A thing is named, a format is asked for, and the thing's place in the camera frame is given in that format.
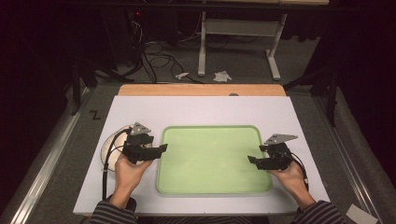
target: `sleeve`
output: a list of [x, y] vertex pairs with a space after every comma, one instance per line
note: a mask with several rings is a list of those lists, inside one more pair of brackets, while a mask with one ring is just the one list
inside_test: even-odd
[[96, 205], [90, 223], [136, 224], [137, 222], [134, 217], [134, 212], [126, 209], [119, 209], [109, 202], [101, 201]]
[[338, 224], [346, 223], [343, 215], [334, 204], [319, 201], [306, 208], [303, 212], [298, 209], [294, 218], [295, 224]]

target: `hand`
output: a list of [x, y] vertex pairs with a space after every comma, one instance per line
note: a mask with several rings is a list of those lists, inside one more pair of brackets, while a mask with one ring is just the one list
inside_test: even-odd
[[302, 211], [316, 202], [306, 189], [303, 171], [295, 161], [284, 171], [272, 170], [270, 173], [276, 176], [283, 188], [293, 196]]
[[110, 203], [120, 209], [124, 209], [128, 203], [132, 191], [142, 179], [143, 173], [152, 164], [152, 161], [143, 161], [140, 164], [132, 164], [122, 153], [116, 162], [116, 187]]

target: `person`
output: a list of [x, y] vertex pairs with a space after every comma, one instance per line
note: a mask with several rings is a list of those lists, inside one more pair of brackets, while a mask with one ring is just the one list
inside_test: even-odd
[[[116, 162], [116, 187], [114, 193], [108, 200], [97, 204], [90, 223], [137, 223], [134, 211], [125, 208], [130, 201], [132, 192], [151, 163], [152, 161], [143, 161], [137, 165], [132, 164], [125, 156], [120, 154]], [[343, 215], [334, 204], [324, 201], [316, 202], [309, 194], [304, 184], [303, 172], [296, 162], [293, 161], [285, 171], [274, 170], [269, 172], [279, 180], [282, 187], [291, 194], [299, 206], [293, 223], [346, 223]], [[188, 221], [188, 217], [182, 218], [186, 222], [179, 219], [177, 223], [249, 223], [249, 219], [243, 217], [230, 217], [232, 220], [222, 219], [221, 222], [213, 217], [208, 217], [206, 220], [202, 220], [204, 217], [196, 217], [194, 221]], [[163, 223], [170, 223], [170, 221], [165, 219]]]

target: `person's left hand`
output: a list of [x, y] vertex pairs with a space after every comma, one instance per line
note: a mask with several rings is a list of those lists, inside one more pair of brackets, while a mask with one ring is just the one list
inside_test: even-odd
[[121, 153], [116, 162], [116, 187], [110, 203], [118, 208], [125, 208], [132, 191], [140, 183], [143, 173], [151, 164], [152, 161], [133, 164]]

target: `tray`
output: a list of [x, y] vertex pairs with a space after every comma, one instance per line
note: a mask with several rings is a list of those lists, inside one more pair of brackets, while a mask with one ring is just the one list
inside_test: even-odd
[[264, 157], [259, 130], [250, 125], [171, 126], [159, 161], [157, 189], [162, 194], [261, 193], [272, 187], [267, 172], [248, 155]]

